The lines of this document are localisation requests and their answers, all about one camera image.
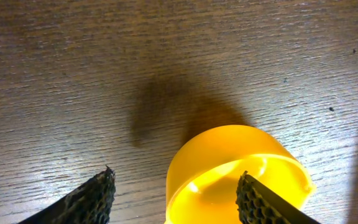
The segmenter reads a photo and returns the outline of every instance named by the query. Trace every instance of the brown wood tabletop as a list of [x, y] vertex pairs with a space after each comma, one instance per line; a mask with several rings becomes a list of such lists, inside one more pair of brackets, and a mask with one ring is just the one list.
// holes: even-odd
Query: brown wood tabletop
[[358, 223], [358, 0], [0, 1], [0, 223], [108, 165], [110, 223], [163, 223], [183, 143], [248, 124]]

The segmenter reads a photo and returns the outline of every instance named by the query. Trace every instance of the yellow object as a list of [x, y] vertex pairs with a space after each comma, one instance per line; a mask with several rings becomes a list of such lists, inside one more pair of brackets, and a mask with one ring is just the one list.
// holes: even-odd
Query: yellow object
[[314, 191], [306, 169], [269, 134], [221, 126], [197, 135], [173, 158], [165, 224], [240, 223], [236, 189], [245, 170], [296, 208]]

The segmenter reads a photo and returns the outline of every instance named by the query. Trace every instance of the yellow plastic cup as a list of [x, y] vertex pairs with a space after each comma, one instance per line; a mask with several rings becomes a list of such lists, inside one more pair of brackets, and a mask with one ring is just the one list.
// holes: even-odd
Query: yellow plastic cup
[[306, 169], [269, 134], [221, 126], [197, 135], [173, 158], [165, 224], [241, 223], [235, 201], [245, 170], [296, 208], [315, 189]]

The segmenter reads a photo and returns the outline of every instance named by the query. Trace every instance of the black textured object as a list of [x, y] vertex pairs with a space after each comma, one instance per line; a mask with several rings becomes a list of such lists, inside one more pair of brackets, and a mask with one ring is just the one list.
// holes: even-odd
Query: black textured object
[[236, 204], [243, 224], [319, 224], [248, 175], [247, 171], [240, 177]]
[[41, 212], [19, 224], [106, 224], [116, 187], [109, 167]]

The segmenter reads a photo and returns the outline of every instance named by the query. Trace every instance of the wooden table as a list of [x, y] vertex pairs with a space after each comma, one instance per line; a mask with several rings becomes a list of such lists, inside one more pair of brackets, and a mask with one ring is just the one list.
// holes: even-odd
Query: wooden table
[[105, 164], [110, 223], [162, 223], [172, 157], [225, 124], [307, 167], [305, 213], [358, 223], [358, 0], [0, 1], [0, 223]]

